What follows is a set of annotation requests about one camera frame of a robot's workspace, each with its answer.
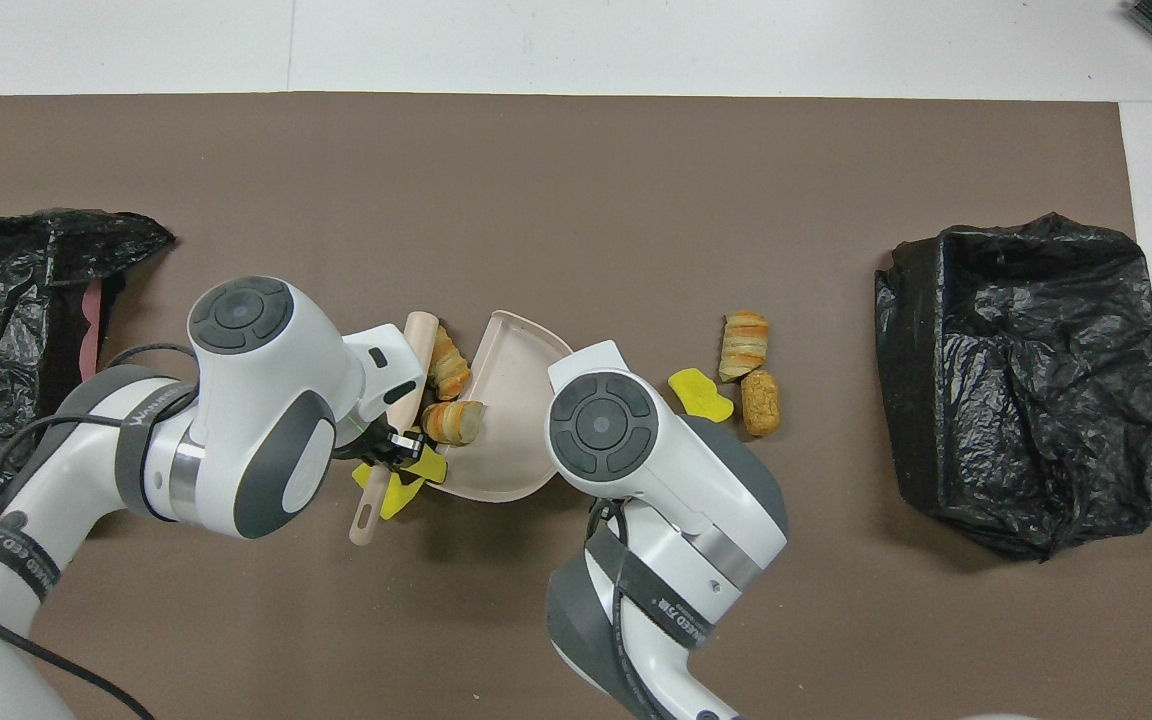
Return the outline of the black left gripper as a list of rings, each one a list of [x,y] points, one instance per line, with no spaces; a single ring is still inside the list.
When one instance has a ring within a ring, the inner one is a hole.
[[[361,434],[334,447],[335,460],[356,460],[372,468],[389,471],[407,470],[420,456],[420,447],[429,445],[429,437],[420,430],[399,432],[392,425],[369,425]],[[379,486],[384,488],[384,480]]]

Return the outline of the striped croissant roll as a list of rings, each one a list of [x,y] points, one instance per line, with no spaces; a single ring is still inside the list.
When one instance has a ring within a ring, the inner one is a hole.
[[[722,382],[740,381],[765,364],[771,325],[763,314],[738,310],[723,314],[717,374]]]
[[[449,336],[444,324],[435,327],[435,338],[431,347],[429,376],[426,384],[439,402],[456,401],[471,381],[472,373],[465,355]]]
[[[476,400],[453,400],[425,407],[420,430],[439,445],[465,446],[482,433],[486,406]]]

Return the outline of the beige plastic dustpan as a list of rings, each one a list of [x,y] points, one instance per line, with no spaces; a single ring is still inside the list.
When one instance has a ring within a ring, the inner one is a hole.
[[[495,310],[470,366],[462,400],[485,406],[483,425],[467,446],[444,447],[447,475],[439,488],[477,502],[530,497],[556,473],[543,439],[550,401],[550,365],[573,348],[544,325]]]

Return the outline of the beige hand brush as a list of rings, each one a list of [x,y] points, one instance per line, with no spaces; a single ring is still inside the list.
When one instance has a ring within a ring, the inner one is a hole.
[[[399,397],[396,404],[389,407],[387,420],[391,427],[397,430],[399,437],[408,438],[414,432],[416,416],[419,415],[422,393],[429,382],[429,367],[431,355],[435,344],[435,328],[439,320],[435,314],[425,311],[412,311],[407,316],[403,334],[408,344],[411,346],[416,359],[419,361],[420,377],[417,379],[416,388]],[[380,511],[384,498],[387,497],[391,470],[381,469],[378,479],[372,479],[372,468],[366,464],[358,465],[353,471],[353,479],[362,488],[361,500],[357,502],[351,525],[348,529],[348,539],[356,546],[365,546],[376,535],[376,526],[379,525]]]

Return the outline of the brown bread roll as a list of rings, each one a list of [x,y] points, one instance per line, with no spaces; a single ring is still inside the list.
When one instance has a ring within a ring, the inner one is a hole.
[[[742,423],[746,433],[761,438],[776,432],[782,423],[780,382],[764,369],[741,379]]]

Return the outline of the pink bin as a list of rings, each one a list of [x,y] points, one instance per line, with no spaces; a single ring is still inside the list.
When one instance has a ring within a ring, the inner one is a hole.
[[[104,338],[104,279],[96,279],[96,281],[88,283],[86,290],[83,291],[79,305],[83,319],[88,323],[88,329],[83,333],[78,353],[79,379],[82,382],[88,382],[88,379],[91,379],[97,372],[99,372],[99,359]]]

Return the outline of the black bag lined bin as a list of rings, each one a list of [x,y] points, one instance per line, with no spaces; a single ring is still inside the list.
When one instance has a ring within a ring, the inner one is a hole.
[[[874,278],[899,493],[1006,559],[1152,525],[1152,285],[1123,232],[1051,213],[901,243]]]

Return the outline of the brown paper table mat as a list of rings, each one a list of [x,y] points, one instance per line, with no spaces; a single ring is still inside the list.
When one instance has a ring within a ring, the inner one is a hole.
[[[873,275],[952,225],[1051,211],[1134,234],[1111,103],[732,97],[0,97],[0,215],[136,211],[106,350],[184,342],[233,276],[287,279],[346,333],[435,313],[472,353],[497,309],[664,382],[771,323],[783,420],[751,450],[791,536],[692,661],[755,720],[1152,717],[1152,526],[1002,560],[902,501]],[[550,647],[550,573],[584,535],[562,480],[509,503],[424,488],[356,547],[340,462],[242,541],[119,511],[38,641],[160,720],[626,720]]]

